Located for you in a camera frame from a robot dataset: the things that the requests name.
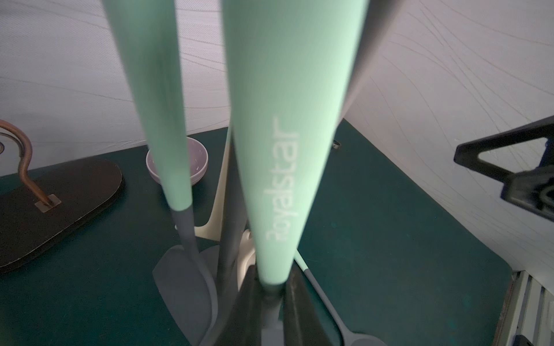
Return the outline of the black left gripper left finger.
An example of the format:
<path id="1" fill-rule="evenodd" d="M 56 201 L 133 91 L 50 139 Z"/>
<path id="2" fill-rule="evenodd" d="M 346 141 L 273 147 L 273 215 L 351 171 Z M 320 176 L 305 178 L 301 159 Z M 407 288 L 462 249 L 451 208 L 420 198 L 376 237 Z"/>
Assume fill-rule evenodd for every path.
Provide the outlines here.
<path id="1" fill-rule="evenodd" d="M 256 265 L 248 268 L 229 318 L 215 345 L 261 345 L 263 287 Z"/>

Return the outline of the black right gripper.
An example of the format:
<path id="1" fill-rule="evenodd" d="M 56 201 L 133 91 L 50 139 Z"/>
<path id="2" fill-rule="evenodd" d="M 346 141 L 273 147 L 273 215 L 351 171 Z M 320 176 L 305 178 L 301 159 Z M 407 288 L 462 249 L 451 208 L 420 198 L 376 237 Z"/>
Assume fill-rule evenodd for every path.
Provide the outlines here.
<path id="1" fill-rule="evenodd" d="M 492 151 L 538 138 L 546 140 L 537 167 L 511 172 L 479 158 Z M 553 116 L 496 135 L 460 144 L 454 154 L 457 164 L 504 184 L 501 199 L 549 221 L 553 220 Z"/>

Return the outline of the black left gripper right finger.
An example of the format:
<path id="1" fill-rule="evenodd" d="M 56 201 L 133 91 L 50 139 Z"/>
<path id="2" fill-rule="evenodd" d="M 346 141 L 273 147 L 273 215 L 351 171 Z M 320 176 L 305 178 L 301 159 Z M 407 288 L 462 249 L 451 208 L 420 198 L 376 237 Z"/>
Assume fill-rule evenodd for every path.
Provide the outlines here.
<path id="1" fill-rule="evenodd" d="M 320 323 L 300 267 L 293 263 L 284 291 L 284 344 L 332 345 Z"/>

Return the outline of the mint grey spatula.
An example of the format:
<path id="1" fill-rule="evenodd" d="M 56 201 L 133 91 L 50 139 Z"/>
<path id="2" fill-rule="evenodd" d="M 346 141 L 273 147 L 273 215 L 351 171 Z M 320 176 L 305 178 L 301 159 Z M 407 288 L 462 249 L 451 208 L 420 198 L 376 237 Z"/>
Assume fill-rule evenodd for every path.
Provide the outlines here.
<path id="1" fill-rule="evenodd" d="M 328 345 L 294 257 L 332 147 L 367 1 L 223 1 L 232 142 L 255 245 L 218 345 Z"/>
<path id="2" fill-rule="evenodd" d="M 218 302 L 195 235 L 175 3 L 102 5 L 180 238 L 156 264 L 154 281 L 186 339 L 200 345 L 215 323 Z"/>
<path id="3" fill-rule="evenodd" d="M 342 318 L 340 318 L 338 312 L 336 311 L 333 304 L 330 302 L 329 298 L 320 287 L 314 275 L 311 273 L 307 263 L 304 261 L 299 251 L 296 251 L 294 255 L 294 260 L 297 265 L 300 267 L 304 276 L 308 279 L 311 286 L 314 288 L 315 292 L 319 296 L 320 300 L 325 305 L 327 312 L 333 318 L 335 325 L 337 326 L 342 340 L 342 345 L 344 346 L 386 346 L 386 344 L 379 338 L 364 334 L 352 332 L 348 327 L 346 327 Z"/>

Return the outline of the grey cream handled spoon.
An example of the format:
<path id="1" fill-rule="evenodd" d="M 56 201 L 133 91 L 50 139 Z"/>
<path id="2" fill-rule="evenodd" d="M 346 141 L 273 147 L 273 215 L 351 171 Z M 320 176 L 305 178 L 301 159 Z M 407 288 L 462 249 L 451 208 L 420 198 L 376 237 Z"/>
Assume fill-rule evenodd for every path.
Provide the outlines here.
<path id="1" fill-rule="evenodd" d="M 231 129 L 262 287 L 281 290 L 341 118 L 399 1 L 223 1 Z"/>

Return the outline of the grey utensil rack stand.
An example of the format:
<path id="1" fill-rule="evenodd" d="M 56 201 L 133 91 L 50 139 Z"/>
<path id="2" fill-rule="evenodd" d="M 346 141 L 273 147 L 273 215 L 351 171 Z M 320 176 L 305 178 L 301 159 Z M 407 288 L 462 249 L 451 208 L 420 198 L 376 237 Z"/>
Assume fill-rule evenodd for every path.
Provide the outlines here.
<path id="1" fill-rule="evenodd" d="M 214 280 L 218 304 L 218 311 L 212 314 L 213 324 L 203 336 L 201 345 L 213 345 L 216 342 L 232 311 L 239 291 L 237 283 L 239 246 L 247 222 L 248 215 L 231 130 L 221 239 L 217 246 L 200 252 L 201 259 L 208 268 L 209 277 Z"/>

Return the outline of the mint cream utensil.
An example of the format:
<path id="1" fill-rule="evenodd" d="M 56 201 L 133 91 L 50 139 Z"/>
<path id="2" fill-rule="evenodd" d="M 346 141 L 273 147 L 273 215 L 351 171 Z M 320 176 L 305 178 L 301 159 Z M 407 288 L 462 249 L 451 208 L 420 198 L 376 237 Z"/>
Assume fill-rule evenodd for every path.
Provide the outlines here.
<path id="1" fill-rule="evenodd" d="M 203 239 L 208 239 L 212 241 L 219 241 L 221 239 L 222 222 L 224 215 L 224 197 L 227 185 L 227 171 L 229 165 L 230 141 L 231 130 L 229 129 L 227 131 L 224 155 L 222 158 L 222 166 L 219 173 L 219 181 L 210 218 L 203 226 L 194 227 L 194 236 Z"/>

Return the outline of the lilac bowl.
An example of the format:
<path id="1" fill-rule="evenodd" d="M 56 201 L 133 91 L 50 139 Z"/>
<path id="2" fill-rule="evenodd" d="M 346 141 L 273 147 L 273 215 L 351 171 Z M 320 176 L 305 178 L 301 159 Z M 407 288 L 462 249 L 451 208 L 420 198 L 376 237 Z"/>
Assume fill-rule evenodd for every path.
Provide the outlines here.
<path id="1" fill-rule="evenodd" d="M 206 147 L 198 140 L 187 137 L 188 141 L 188 158 L 190 165 L 190 180 L 191 185 L 196 185 L 206 174 L 206 170 L 209 164 L 209 154 Z M 151 178 L 157 183 L 161 184 L 157 169 L 154 164 L 151 151 L 147 152 L 145 158 L 146 166 Z"/>

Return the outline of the copper swirl glass holder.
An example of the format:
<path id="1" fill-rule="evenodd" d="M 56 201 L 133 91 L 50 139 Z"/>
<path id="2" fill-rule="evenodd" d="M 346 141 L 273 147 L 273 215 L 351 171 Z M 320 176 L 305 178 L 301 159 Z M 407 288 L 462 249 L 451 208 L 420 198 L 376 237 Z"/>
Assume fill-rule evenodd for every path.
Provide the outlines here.
<path id="1" fill-rule="evenodd" d="M 1 121 L 1 136 L 19 149 L 17 174 L 22 182 L 1 196 L 1 272 L 31 262 L 75 229 L 109 207 L 124 187 L 123 173 L 112 161 L 70 161 L 36 180 L 28 175 L 33 147 L 15 125 Z"/>

